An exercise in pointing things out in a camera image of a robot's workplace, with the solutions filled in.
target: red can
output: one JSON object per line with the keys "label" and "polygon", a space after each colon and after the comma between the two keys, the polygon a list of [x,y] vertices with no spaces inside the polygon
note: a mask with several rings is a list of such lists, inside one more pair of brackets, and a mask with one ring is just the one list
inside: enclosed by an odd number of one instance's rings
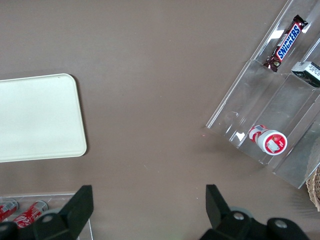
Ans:
{"label": "red can", "polygon": [[19,204],[13,198],[6,198],[0,205],[0,223],[17,211]]}
{"label": "red can", "polygon": [[17,216],[13,222],[18,225],[18,229],[25,228],[31,225],[43,212],[48,210],[48,205],[45,201],[34,202],[27,211]]}

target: snickers bar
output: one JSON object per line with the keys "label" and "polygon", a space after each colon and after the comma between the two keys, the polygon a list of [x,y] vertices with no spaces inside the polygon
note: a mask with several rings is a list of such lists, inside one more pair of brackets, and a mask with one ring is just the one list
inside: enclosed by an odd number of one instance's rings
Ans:
{"label": "snickers bar", "polygon": [[295,16],[288,29],[281,36],[281,40],[276,46],[272,55],[263,65],[274,72],[278,71],[278,67],[281,65],[284,57],[289,52],[290,48],[296,41],[302,29],[307,24],[308,23],[304,21],[299,15]]}

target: red and white can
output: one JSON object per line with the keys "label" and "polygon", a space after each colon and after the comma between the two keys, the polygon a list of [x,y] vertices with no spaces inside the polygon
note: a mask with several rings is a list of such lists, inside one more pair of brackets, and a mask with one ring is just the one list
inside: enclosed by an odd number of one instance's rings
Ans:
{"label": "red and white can", "polygon": [[6,198],[4,202],[0,203],[0,223],[11,216],[19,208],[19,204],[13,198]]}
{"label": "red and white can", "polygon": [[40,215],[48,210],[48,204],[45,201],[34,202],[27,211],[17,216],[13,222],[18,225],[18,229],[31,225]]}
{"label": "red and white can", "polygon": [[249,138],[265,153],[275,156],[283,153],[287,146],[287,137],[277,131],[270,130],[264,125],[253,126],[249,131]]}

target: clear acrylic display stand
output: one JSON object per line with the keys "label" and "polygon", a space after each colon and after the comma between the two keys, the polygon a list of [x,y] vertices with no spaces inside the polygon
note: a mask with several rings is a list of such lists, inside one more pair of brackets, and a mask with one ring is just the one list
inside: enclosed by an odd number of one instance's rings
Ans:
{"label": "clear acrylic display stand", "polygon": [[[25,195],[25,196],[5,196],[13,198],[19,203],[19,209],[4,221],[12,221],[18,215],[26,211],[35,201],[43,200],[48,204],[48,213],[57,213],[74,196],[74,194],[52,194],[52,195]],[[90,220],[86,223],[77,240],[93,240]]]}
{"label": "clear acrylic display stand", "polygon": [[[296,15],[308,25],[273,72],[263,63]],[[297,188],[320,164],[320,88],[291,69],[297,62],[320,65],[319,42],[320,0],[289,0],[206,125]],[[285,134],[285,152],[271,156],[261,151],[248,137],[254,125]]]}

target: small packaged item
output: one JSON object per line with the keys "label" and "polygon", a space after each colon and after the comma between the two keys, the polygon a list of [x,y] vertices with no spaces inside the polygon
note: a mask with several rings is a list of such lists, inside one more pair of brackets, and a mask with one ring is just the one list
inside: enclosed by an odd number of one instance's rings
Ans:
{"label": "small packaged item", "polygon": [[288,145],[288,140],[283,133],[270,130],[264,125],[253,126],[249,131],[249,138],[263,152],[272,156],[283,153]]}
{"label": "small packaged item", "polygon": [[313,87],[320,87],[320,66],[312,61],[298,61],[291,71]]}

